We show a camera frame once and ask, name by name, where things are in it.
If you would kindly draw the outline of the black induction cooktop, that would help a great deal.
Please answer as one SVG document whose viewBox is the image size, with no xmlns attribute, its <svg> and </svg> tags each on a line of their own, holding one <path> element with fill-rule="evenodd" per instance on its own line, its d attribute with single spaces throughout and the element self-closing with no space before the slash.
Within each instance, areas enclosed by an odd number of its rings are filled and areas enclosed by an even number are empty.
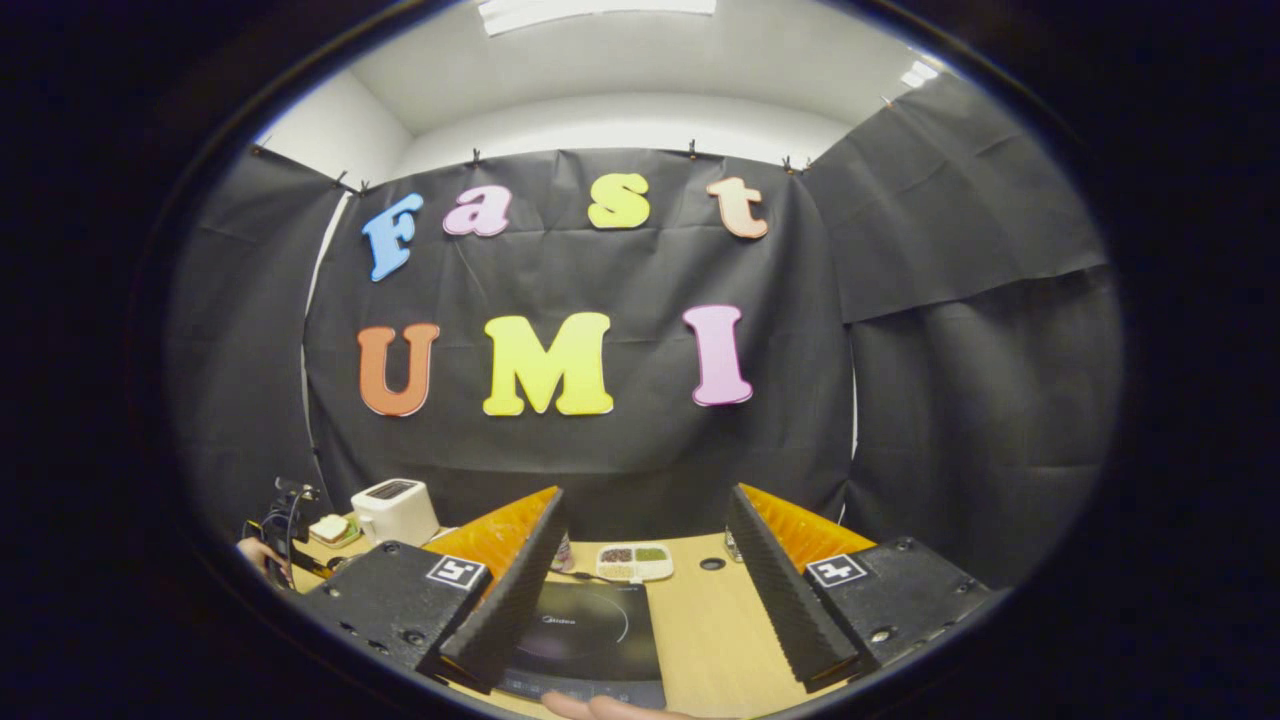
<svg viewBox="0 0 1280 720">
<path fill-rule="evenodd" d="M 663 710 L 666 689 L 646 588 L 548 582 L 499 691 L 539 701 L 611 697 Z"/>
</svg>

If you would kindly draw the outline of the white toaster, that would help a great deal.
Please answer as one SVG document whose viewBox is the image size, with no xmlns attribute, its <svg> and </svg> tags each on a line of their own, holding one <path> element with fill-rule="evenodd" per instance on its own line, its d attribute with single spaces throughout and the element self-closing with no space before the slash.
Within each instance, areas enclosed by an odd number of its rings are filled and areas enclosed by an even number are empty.
<svg viewBox="0 0 1280 720">
<path fill-rule="evenodd" d="M 393 478 L 351 498 L 355 520 L 371 546 L 398 542 L 428 544 L 440 530 L 428 487 L 420 480 Z"/>
</svg>

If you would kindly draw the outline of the green plate with bread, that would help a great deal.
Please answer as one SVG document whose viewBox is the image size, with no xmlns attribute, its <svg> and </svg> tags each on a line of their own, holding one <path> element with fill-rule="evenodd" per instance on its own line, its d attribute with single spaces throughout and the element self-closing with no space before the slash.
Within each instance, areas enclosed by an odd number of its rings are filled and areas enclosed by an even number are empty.
<svg viewBox="0 0 1280 720">
<path fill-rule="evenodd" d="M 362 534 L 351 518 L 329 514 L 308 527 L 308 542 L 338 550 L 352 544 Z"/>
</svg>

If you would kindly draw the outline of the large ceiling light panel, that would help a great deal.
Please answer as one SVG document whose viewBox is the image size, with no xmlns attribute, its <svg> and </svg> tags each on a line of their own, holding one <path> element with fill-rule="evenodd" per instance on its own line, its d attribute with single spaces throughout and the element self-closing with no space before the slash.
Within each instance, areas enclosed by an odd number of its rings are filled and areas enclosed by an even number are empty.
<svg viewBox="0 0 1280 720">
<path fill-rule="evenodd" d="M 714 15 L 718 0 L 477 0 L 490 37 L 581 17 L 620 13 Z"/>
</svg>

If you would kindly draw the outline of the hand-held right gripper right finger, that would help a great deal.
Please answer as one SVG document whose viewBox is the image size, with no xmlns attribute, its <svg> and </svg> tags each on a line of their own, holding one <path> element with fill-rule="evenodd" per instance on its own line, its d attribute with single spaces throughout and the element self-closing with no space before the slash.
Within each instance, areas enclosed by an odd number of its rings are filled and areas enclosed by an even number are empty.
<svg viewBox="0 0 1280 720">
<path fill-rule="evenodd" d="M 732 491 L 726 529 L 809 692 L 896 664 L 996 600 L 918 539 L 876 543 L 748 484 Z"/>
</svg>

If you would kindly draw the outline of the white divided plate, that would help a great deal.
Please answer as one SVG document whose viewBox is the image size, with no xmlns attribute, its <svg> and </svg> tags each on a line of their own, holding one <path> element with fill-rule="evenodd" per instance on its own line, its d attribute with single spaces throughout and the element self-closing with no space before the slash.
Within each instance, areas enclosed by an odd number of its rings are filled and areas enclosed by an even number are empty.
<svg viewBox="0 0 1280 720">
<path fill-rule="evenodd" d="M 607 544 L 596 553 L 595 575 L 608 582 L 660 582 L 675 574 L 675 561 L 662 543 Z"/>
</svg>

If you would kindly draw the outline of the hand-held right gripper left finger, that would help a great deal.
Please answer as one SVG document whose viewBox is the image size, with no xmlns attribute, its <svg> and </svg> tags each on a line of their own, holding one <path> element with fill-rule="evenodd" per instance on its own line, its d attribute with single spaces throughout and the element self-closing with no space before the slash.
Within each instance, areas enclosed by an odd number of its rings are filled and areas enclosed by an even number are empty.
<svg viewBox="0 0 1280 720">
<path fill-rule="evenodd" d="M 384 541 L 302 593 L 300 607 L 378 662 L 489 693 L 566 532 L 564 493 L 548 487 L 425 546 Z"/>
</svg>

